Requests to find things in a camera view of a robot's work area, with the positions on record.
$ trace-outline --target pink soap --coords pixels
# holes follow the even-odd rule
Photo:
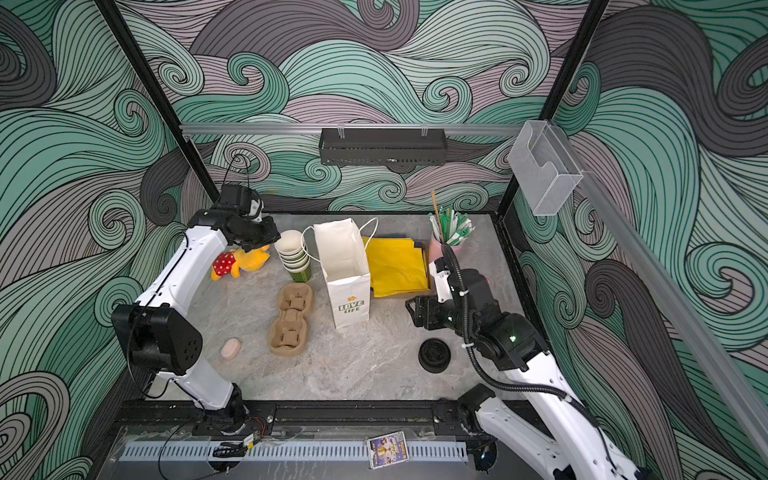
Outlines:
[[[221,347],[221,357],[225,360],[231,360],[237,356],[240,352],[240,346],[242,343],[238,339],[229,339],[224,346]]]

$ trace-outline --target brown pulp cup holder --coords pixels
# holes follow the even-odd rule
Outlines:
[[[268,336],[270,351],[279,356],[296,356],[306,348],[310,329],[306,318],[312,311],[312,288],[306,283],[289,283],[277,294],[280,315]]]

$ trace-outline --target patterned wallpaper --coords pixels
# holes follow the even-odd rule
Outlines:
[[[642,0],[622,0],[622,9]],[[588,0],[118,0],[182,122],[521,123]],[[327,167],[319,138],[199,136],[211,177],[268,210],[492,210],[514,138],[450,139],[441,167]]]
[[[111,311],[205,201],[142,91],[92,0],[0,0],[0,477],[85,477],[135,394]]]
[[[604,18],[556,121],[768,401],[766,66],[768,2],[654,0]],[[558,362],[624,452],[666,480],[768,478],[589,200],[514,205]]]

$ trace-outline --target black plastic lid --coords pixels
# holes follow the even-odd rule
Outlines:
[[[428,339],[419,347],[419,363],[430,373],[440,373],[451,362],[451,349],[440,339]]]

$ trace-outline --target robotic arm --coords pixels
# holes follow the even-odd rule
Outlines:
[[[157,279],[131,305],[112,313],[112,325],[131,365],[159,369],[211,412],[225,432],[237,432],[245,407],[237,385],[223,379],[200,357],[203,338],[186,320],[192,297],[216,257],[236,244],[245,251],[280,238],[272,217],[262,218],[259,194],[240,185],[223,185],[210,209],[197,211],[180,245]]]
[[[496,437],[542,478],[647,478],[650,471],[639,470],[580,403],[530,321],[502,312],[487,280],[477,270],[460,270],[449,248],[444,246],[443,253],[443,258],[429,265],[437,295],[406,302],[414,325],[456,331],[478,374],[491,386],[522,392],[554,438],[516,415],[482,384],[459,398],[462,423],[471,432]],[[470,349],[493,361],[513,382],[504,384],[488,376]]]

